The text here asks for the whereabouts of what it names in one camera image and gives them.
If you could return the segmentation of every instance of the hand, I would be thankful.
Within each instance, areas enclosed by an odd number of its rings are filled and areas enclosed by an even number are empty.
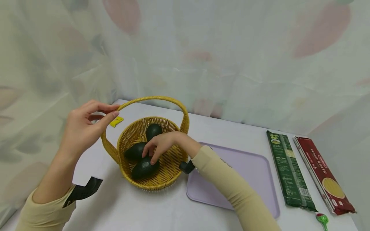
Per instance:
[[[163,153],[165,153],[168,149],[175,145],[176,136],[178,133],[179,132],[168,132],[164,134],[159,134],[158,136],[154,136],[145,145],[142,152],[142,157],[144,158],[149,152],[149,156],[152,156],[150,164],[154,165]]]
[[[119,105],[109,105],[90,100],[81,107],[71,111],[68,115],[59,151],[79,158],[84,151],[91,147],[107,129],[107,126],[118,115]],[[102,112],[104,115],[92,115]]]

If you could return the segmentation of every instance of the curtain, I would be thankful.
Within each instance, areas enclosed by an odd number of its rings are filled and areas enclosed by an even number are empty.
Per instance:
[[[0,4],[0,205],[6,214],[36,187],[71,109],[91,98],[111,103],[150,95],[176,98],[191,113],[309,135],[350,199],[364,198],[351,180],[362,175],[345,166],[368,160],[370,3]],[[369,204],[354,204],[365,217]],[[366,222],[357,220],[370,227]]]

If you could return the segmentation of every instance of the barcode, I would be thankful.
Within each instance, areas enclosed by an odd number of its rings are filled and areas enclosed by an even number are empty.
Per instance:
[[[308,189],[305,189],[305,188],[298,188],[298,189],[299,189],[299,192],[300,192],[301,195],[311,197],[310,192],[308,191]]]

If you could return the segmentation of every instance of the floral curtain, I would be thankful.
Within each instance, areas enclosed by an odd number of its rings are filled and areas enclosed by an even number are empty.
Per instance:
[[[370,3],[13,0],[0,7],[3,222],[44,174],[67,113],[91,98],[167,95],[192,113],[309,135],[343,174],[338,180],[353,187],[338,166],[352,160],[344,150],[357,148],[361,160],[368,148]],[[366,207],[357,204],[361,214]]]

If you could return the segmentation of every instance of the avocado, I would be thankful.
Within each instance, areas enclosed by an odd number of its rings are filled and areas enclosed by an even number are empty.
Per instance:
[[[146,156],[132,169],[131,178],[133,180],[142,180],[150,178],[159,171],[159,160],[154,165],[150,164],[151,156]]]
[[[142,152],[144,150],[144,147],[147,143],[146,142],[141,142],[141,143],[136,143],[132,145],[129,149],[127,149],[124,153],[125,158],[128,160],[141,160],[142,159]]]
[[[149,142],[154,136],[158,136],[159,134],[162,134],[162,128],[156,123],[152,123],[147,128],[146,136],[147,136],[147,142]]]

